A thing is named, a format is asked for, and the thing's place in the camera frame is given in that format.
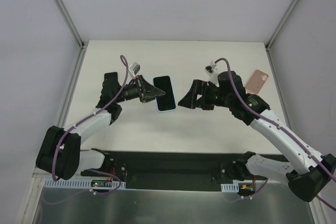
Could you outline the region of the light blue phone case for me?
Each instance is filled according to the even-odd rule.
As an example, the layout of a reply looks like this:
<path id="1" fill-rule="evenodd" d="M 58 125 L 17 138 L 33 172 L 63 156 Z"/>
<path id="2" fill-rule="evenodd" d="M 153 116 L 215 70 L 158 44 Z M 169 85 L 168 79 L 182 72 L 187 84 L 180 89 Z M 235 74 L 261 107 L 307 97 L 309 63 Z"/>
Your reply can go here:
<path id="1" fill-rule="evenodd" d="M 159 112 L 174 111 L 176 109 L 175 97 L 171 78 L 160 76 L 153 79 L 155 87 L 165 92 L 165 95 L 156 98 L 156 105 Z"/>

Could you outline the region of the pink phone case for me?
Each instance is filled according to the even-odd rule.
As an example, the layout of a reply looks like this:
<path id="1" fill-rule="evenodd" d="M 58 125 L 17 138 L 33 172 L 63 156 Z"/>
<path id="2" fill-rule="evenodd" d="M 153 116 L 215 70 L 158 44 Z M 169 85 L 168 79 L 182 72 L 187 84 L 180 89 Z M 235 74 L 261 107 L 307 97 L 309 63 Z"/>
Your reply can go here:
<path id="1" fill-rule="evenodd" d="M 268 74 L 260 70 L 255 70 L 245 84 L 246 91 L 248 93 L 258 94 L 268 80 L 268 77 Z"/>

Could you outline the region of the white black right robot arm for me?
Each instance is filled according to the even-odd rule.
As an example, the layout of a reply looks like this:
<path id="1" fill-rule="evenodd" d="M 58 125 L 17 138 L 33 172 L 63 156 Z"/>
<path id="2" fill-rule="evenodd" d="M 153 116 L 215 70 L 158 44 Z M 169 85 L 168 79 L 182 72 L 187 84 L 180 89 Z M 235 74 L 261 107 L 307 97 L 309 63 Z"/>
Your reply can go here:
<path id="1" fill-rule="evenodd" d="M 233 71 L 218 75 L 218 83 L 193 80 L 178 105 L 210 111 L 228 108 L 238 120 L 264 136 L 285 158 L 280 162 L 254 152 L 246 152 L 225 168 L 227 175 L 244 180 L 252 175 L 276 180 L 301 200 L 311 202 L 330 180 L 335 180 L 335 157 L 309 147 L 286 127 L 269 104 L 256 94 L 247 93 L 240 76 Z"/>

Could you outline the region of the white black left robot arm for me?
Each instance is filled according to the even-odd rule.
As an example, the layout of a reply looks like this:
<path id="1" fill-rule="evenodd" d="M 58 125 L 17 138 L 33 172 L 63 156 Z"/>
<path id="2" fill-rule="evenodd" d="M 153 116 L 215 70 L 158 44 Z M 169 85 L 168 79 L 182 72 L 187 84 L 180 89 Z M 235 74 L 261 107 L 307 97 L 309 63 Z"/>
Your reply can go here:
<path id="1" fill-rule="evenodd" d="M 51 126 L 36 158 L 36 167 L 50 173 L 53 180 L 68 180 L 77 171 L 93 169 L 99 176 L 110 173 L 111 164 L 99 151 L 81 150 L 81 145 L 101 129 L 114 123 L 121 114 L 121 102 L 139 99 L 142 103 L 155 100 L 165 92 L 142 75 L 131 83 L 119 84 L 117 72 L 106 73 L 100 99 L 95 109 L 83 119 L 67 127 Z"/>

